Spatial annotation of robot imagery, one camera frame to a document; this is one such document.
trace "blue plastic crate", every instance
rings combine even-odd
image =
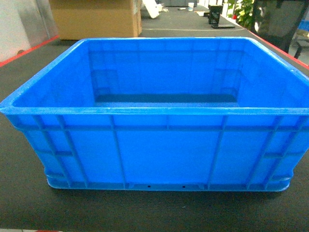
[[[281,191],[309,80],[248,38],[87,39],[0,104],[50,186]]]
[[[301,20],[298,29],[309,31],[309,21],[308,20]]]

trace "black table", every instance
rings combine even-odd
[[[141,36],[254,38],[241,27],[214,30],[206,18],[169,9],[157,19],[145,17]],[[0,101],[73,43],[53,41],[0,68]],[[278,54],[309,75],[308,69]],[[309,231],[308,154],[295,168],[291,186],[279,193],[59,190],[47,185],[43,166],[25,137],[0,115],[0,167],[0,228]]]

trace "red edge strip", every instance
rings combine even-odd
[[[59,232],[59,231],[41,231],[41,230],[39,230],[39,231],[36,231],[36,232]]]
[[[3,62],[0,62],[0,67],[2,67],[2,66],[4,66],[4,65],[6,65],[6,64],[8,64],[8,63],[10,63],[10,62],[12,62],[13,60],[16,60],[16,59],[22,57],[22,56],[25,55],[25,54],[28,54],[29,52],[32,52],[33,50],[35,50],[35,49],[37,49],[37,48],[39,48],[39,47],[42,47],[42,46],[48,44],[49,42],[51,42],[51,41],[57,39],[58,37],[59,37],[59,35],[56,35],[56,36],[54,36],[53,38],[51,38],[51,39],[49,39],[49,40],[46,40],[46,41],[44,41],[43,43],[41,43],[41,44],[39,44],[39,45],[36,45],[35,47],[32,47],[32,48],[30,48],[30,49],[28,49],[28,50],[26,50],[26,51],[24,51],[24,52],[18,54],[17,56],[14,56],[14,57],[9,58],[9,59],[7,59],[7,60],[5,60],[5,61],[3,61]]]
[[[281,54],[285,55],[286,57],[290,58],[292,61],[296,62],[297,64],[303,66],[306,69],[309,69],[309,66],[303,62],[301,62],[300,60],[292,57],[290,54],[282,51],[281,49],[277,48],[275,45],[272,45],[270,42],[267,42],[266,40],[262,39],[261,37],[257,36],[256,34],[254,34],[253,32],[249,31],[252,35],[256,36],[257,38],[259,38],[260,40],[262,40],[263,42],[267,43],[269,46],[271,46],[272,48],[276,49],[278,52],[280,52]]]

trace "white cup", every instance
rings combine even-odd
[[[193,11],[194,2],[188,2],[188,11]]]

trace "black chair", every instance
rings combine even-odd
[[[298,57],[300,56],[300,53],[302,52],[303,48],[308,48],[308,45],[307,46],[303,46],[301,45],[299,42],[302,41],[302,42],[307,42],[309,43],[309,21],[307,20],[301,20],[301,23],[296,31],[296,36],[294,38],[294,42],[297,46],[297,50],[296,50],[296,53],[295,53],[295,58],[298,59]]]
[[[255,0],[251,32],[288,53],[308,5],[308,0]]]

